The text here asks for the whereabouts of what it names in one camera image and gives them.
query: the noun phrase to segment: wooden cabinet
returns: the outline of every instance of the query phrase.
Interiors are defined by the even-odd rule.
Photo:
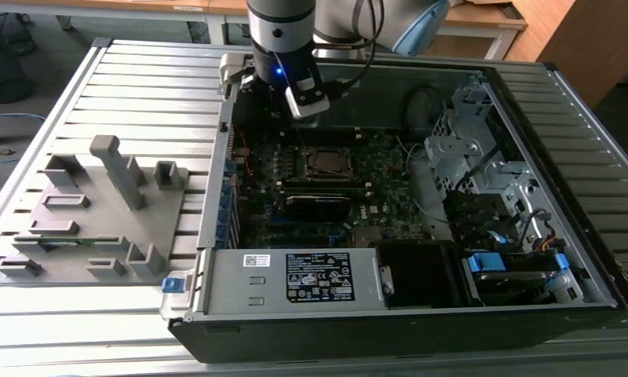
[[[505,60],[555,63],[593,108],[628,72],[628,0],[513,0],[528,29]]]

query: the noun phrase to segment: power supply label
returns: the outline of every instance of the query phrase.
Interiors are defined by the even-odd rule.
[[[348,253],[286,254],[285,286],[290,302],[353,301]]]

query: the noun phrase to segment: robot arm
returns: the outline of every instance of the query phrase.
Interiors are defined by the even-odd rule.
[[[282,93],[296,119],[329,108],[326,85],[313,57],[314,34],[330,43],[324,45],[330,49],[353,49],[364,38],[374,37],[369,2],[381,1],[246,0],[254,84],[266,87],[265,91]],[[373,7],[374,20],[383,18],[385,25],[376,42],[396,53],[415,55],[435,37],[448,0],[391,0],[385,3],[385,9],[384,6]]]

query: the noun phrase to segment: motherboard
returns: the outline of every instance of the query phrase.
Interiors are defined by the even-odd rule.
[[[242,248],[421,239],[407,157],[384,130],[236,129]]]

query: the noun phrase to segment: floor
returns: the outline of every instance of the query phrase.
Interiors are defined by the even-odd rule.
[[[73,17],[74,29],[62,31],[53,16],[32,15],[30,32],[38,50],[21,58],[21,66],[36,84],[36,92],[16,104],[0,105],[2,112],[30,112],[46,116],[65,89],[74,69],[96,37],[141,39],[161,42],[205,42],[201,24],[176,21],[117,20]],[[230,42],[246,44],[241,30],[230,27]],[[601,122],[628,152],[628,96],[615,88],[596,109]],[[0,118],[0,159],[18,157],[38,130],[36,119]],[[0,163],[0,188],[16,163]]]

